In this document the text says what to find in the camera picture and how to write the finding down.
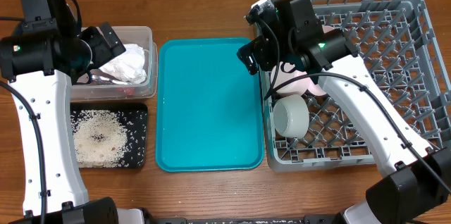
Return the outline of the small pink plate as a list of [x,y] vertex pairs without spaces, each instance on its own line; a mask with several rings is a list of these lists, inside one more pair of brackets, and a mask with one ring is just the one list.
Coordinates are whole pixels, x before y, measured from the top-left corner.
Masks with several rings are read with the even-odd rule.
[[[280,62],[278,75],[273,87],[278,87],[282,83],[302,75],[306,75],[306,73],[303,71],[296,70],[293,64]],[[281,96],[288,96],[291,94],[302,95],[308,90],[310,84],[311,84],[310,78],[306,77],[304,79],[291,82],[290,84],[281,87],[276,92]]]

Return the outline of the red snack wrapper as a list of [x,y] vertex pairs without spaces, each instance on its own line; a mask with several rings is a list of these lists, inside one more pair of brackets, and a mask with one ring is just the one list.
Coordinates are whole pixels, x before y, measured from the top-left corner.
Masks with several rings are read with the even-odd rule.
[[92,73],[90,76],[89,89],[91,95],[103,97],[131,97],[136,94],[135,88],[129,83],[117,80],[107,75],[96,75]]

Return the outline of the white tissue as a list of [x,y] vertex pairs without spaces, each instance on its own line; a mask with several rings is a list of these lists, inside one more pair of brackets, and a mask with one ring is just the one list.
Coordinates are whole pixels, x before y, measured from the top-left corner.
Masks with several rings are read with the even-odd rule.
[[100,71],[121,82],[139,84],[147,79],[145,49],[137,44],[125,44],[125,52],[104,64]]

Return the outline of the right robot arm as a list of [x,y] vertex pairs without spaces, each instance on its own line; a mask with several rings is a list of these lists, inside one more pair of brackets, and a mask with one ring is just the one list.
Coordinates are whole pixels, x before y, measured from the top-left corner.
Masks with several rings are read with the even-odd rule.
[[261,31],[237,52],[249,73],[270,72],[270,93],[283,87],[279,75],[288,63],[292,82],[317,83],[344,110],[382,175],[363,202],[329,223],[406,223],[447,201],[450,157],[408,126],[344,32],[324,30],[311,0],[260,0],[245,18]]

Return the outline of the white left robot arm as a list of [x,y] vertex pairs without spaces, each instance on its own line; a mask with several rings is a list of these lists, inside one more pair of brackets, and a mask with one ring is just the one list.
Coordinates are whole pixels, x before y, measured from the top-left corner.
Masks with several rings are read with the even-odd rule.
[[70,97],[79,77],[125,51],[112,27],[82,27],[76,0],[20,0],[1,40],[1,86],[16,105],[25,162],[24,223],[150,223],[146,209],[90,200],[76,159]]

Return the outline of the grey bowl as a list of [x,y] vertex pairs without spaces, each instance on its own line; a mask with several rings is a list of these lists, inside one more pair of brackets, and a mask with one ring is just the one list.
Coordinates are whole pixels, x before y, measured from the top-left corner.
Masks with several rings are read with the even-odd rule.
[[276,132],[289,138],[303,138],[309,128],[309,111],[305,100],[293,94],[277,100],[273,108]]

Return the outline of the large pink plate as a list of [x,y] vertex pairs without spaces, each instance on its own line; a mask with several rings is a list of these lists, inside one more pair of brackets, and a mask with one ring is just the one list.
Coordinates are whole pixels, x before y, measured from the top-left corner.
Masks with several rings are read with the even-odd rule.
[[[334,30],[333,27],[328,26],[328,25],[323,25],[322,29],[323,29],[324,33],[327,33],[327,32],[330,32],[330,31]],[[323,91],[322,88],[318,84],[315,84],[312,80],[309,81],[309,86],[307,88],[307,91],[310,94],[312,94],[314,96],[318,96],[318,97],[326,95],[326,92]]]

